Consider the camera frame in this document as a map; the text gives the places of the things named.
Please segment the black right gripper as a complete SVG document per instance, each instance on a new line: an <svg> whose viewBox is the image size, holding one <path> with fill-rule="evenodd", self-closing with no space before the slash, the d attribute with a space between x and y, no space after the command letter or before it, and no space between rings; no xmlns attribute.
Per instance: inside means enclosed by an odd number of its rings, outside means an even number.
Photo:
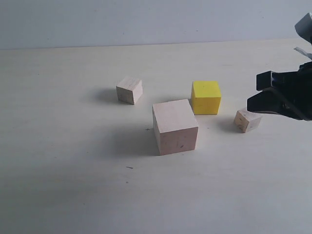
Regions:
<svg viewBox="0 0 312 234"><path fill-rule="evenodd" d="M298 71L286 72L282 77L281 100L274 92L268 91L280 88L280 73L267 71L256 75L256 90L262 92L247 99L247 110L311 121L312 63L304 63Z"/></svg>

